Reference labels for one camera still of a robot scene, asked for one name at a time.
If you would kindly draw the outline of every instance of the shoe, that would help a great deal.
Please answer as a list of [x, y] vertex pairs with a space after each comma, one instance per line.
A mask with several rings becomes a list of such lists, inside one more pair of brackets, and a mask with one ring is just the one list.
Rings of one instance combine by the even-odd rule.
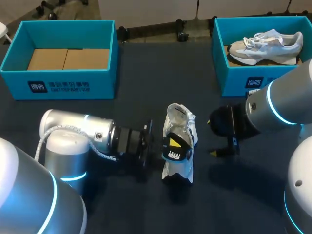
[[257, 33], [253, 38], [234, 42], [229, 46], [229, 54], [246, 65], [256, 65], [264, 59], [284, 65], [296, 65], [296, 57], [302, 46], [301, 32], [285, 35], [272, 29], [266, 33]]
[[196, 116], [183, 105], [171, 104], [163, 128], [162, 158], [166, 160], [162, 179], [179, 174], [193, 182], [194, 146], [198, 142]]

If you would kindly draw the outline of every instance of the cyan box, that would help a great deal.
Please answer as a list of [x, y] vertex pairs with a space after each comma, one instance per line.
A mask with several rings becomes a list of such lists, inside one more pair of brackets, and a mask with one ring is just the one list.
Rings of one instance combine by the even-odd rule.
[[274, 79], [296, 68], [296, 65], [230, 67], [225, 45], [253, 37], [254, 34], [275, 29], [282, 34], [303, 34], [302, 62], [312, 58], [312, 25], [307, 17], [237, 17], [216, 18], [212, 54], [223, 96], [244, 96], [247, 91], [263, 88]]
[[[109, 49], [110, 54], [105, 70], [28, 71], [37, 48]], [[117, 60], [113, 20], [24, 21], [0, 72], [15, 100], [113, 99]]]

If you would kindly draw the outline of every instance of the shoe sole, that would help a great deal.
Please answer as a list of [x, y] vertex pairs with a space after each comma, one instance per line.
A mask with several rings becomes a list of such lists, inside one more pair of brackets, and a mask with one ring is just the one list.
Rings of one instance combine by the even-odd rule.
[[297, 65], [296, 57], [289, 58], [289, 57], [283, 57], [283, 56], [272, 56], [270, 58], [259, 58], [259, 59], [245, 59], [245, 58], [239, 58], [233, 55], [231, 55], [231, 57], [246, 65], [256, 65], [258, 62], [265, 60], [265, 59], [271, 60], [279, 64], [283, 64], [283, 65]]

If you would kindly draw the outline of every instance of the box rim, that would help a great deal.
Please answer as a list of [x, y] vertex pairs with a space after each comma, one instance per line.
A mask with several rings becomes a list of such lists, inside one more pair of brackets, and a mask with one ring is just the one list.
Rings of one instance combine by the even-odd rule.
[[[27, 24], [27, 23], [38, 23], [38, 22], [42, 22], [44, 21], [45, 23], [49, 22], [49, 23], [60, 23], [64, 20], [35, 20], [35, 21], [31, 21], [31, 20], [26, 20], [26, 21], [22, 21], [20, 24], [19, 24], [19, 27], [15, 33], [15, 35], [17, 35], [22, 27], [23, 24]], [[36, 70], [36, 71], [28, 71], [28, 70], [18, 70], [18, 71], [6, 71], [6, 70], [3, 70], [3, 66], [6, 62], [6, 58], [7, 56], [9, 55], [10, 51], [11, 51], [11, 47], [13, 46], [14, 42], [15, 42], [15, 38], [16, 36], [14, 35], [13, 37], [13, 40], [12, 40], [12, 43], [10, 44], [4, 58], [3, 58], [3, 61], [2, 61], [2, 64], [0, 66], [0, 73], [7, 73], [7, 72], [10, 72], [10, 73], [16, 73], [16, 72], [59, 72], [59, 71], [66, 71], [66, 72], [74, 72], [74, 71], [88, 71], [88, 72], [91, 72], [91, 71], [110, 71], [110, 67], [111, 67], [111, 57], [112, 57], [112, 48], [113, 48], [113, 40], [114, 40], [114, 32], [115, 32], [115, 20], [114, 19], [91, 19], [91, 20], [88, 20], [88, 19], [79, 19], [79, 20], [66, 20], [66, 22], [68, 21], [72, 21], [72, 22], [80, 22], [80, 21], [110, 21], [112, 23], [112, 31], [111, 31], [111, 41], [110, 41], [110, 54], [109, 54], [109, 60], [108, 60], [108, 66], [107, 66], [107, 69], [76, 69], [76, 70]]]
[[[217, 32], [219, 34], [219, 40], [222, 44], [222, 46], [224, 47], [224, 44], [223, 44], [223, 40], [222, 40], [222, 37], [221, 37], [221, 34], [220, 34], [220, 30], [219, 30], [219, 25], [218, 25], [218, 20], [221, 19], [221, 20], [233, 20], [233, 19], [237, 19], [237, 18], [254, 18], [254, 19], [262, 19], [264, 16], [250, 16], [250, 17], [217, 17], [215, 18], [215, 25], [216, 25], [216, 28], [217, 28]], [[309, 21], [308, 17], [307, 16], [265, 16], [265, 18], [271, 18], [271, 19], [275, 19], [275, 18], [296, 18], [296, 19], [305, 19], [310, 27], [312, 28], [312, 23]], [[259, 68], [260, 66], [240, 66], [240, 67], [230, 67], [229, 65], [229, 61], [227, 59], [227, 55], [225, 54], [225, 51], [224, 49], [222, 50], [223, 52], [223, 58], [225, 59], [226, 61], [226, 65], [227, 65], [227, 68], [228, 69], [255, 69], [255, 68]], [[298, 67], [299, 65], [286, 65], [287, 67], [290, 67], [290, 68], [295, 68], [295, 67]], [[270, 67], [285, 67], [285, 65], [273, 65], [273, 66], [270, 66]]]

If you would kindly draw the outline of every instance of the shoe heel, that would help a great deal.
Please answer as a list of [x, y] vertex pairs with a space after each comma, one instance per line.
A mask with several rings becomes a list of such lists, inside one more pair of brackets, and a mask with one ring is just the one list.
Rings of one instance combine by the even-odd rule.
[[272, 61], [283, 65], [297, 65], [296, 57], [275, 56]]

